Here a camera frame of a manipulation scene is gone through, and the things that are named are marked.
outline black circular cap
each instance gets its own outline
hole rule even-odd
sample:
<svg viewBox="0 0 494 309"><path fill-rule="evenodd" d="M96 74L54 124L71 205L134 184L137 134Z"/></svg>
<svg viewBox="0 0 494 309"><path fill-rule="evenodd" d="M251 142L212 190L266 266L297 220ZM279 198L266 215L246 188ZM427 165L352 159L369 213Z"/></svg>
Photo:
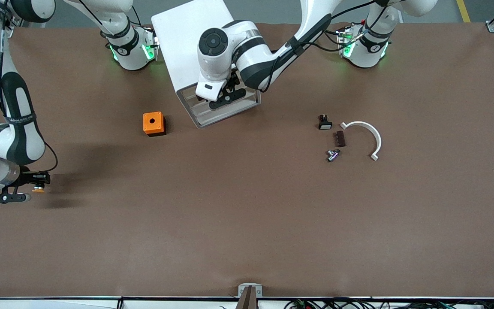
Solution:
<svg viewBox="0 0 494 309"><path fill-rule="evenodd" d="M228 47L228 36L222 29L211 28L204 31L199 39L199 50L204 55L217 56Z"/></svg>

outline brown tabletop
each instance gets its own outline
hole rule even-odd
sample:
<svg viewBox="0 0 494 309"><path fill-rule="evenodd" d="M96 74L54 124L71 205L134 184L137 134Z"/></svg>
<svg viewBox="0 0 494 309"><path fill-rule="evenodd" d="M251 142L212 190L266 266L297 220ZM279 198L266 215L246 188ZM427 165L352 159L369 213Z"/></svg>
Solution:
<svg viewBox="0 0 494 309"><path fill-rule="evenodd" d="M271 47L296 27L260 25ZM393 39L372 69L311 48L261 106L196 129L164 62L127 72L96 29L17 29L60 165L47 194L0 205L0 296L494 297L494 34ZM168 135L144 135L152 111ZM353 127L327 163L321 113L374 125L380 159Z"/></svg>

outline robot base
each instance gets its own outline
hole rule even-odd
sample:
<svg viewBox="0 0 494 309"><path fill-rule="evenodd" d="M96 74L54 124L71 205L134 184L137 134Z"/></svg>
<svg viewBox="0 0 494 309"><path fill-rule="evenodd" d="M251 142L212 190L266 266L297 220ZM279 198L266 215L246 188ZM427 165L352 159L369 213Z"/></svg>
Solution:
<svg viewBox="0 0 494 309"><path fill-rule="evenodd" d="M355 25L344 31L338 33L339 43L348 43L354 35L359 33L362 25ZM384 57L388 43L384 47L380 48L377 52L370 52L367 50L362 43L359 41L351 44L349 47L345 47L339 51L340 56L347 59L353 65L359 68L371 68L374 67L381 58Z"/></svg>

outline yellow floor line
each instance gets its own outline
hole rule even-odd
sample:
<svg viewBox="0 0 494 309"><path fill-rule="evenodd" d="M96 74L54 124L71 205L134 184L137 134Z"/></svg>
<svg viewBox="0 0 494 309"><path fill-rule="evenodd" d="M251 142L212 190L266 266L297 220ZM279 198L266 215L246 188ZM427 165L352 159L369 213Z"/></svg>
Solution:
<svg viewBox="0 0 494 309"><path fill-rule="evenodd" d="M470 23L470 16L468 16L468 11L466 10L466 5L464 5L464 0L457 0L457 6L461 12L462 21L465 23Z"/></svg>

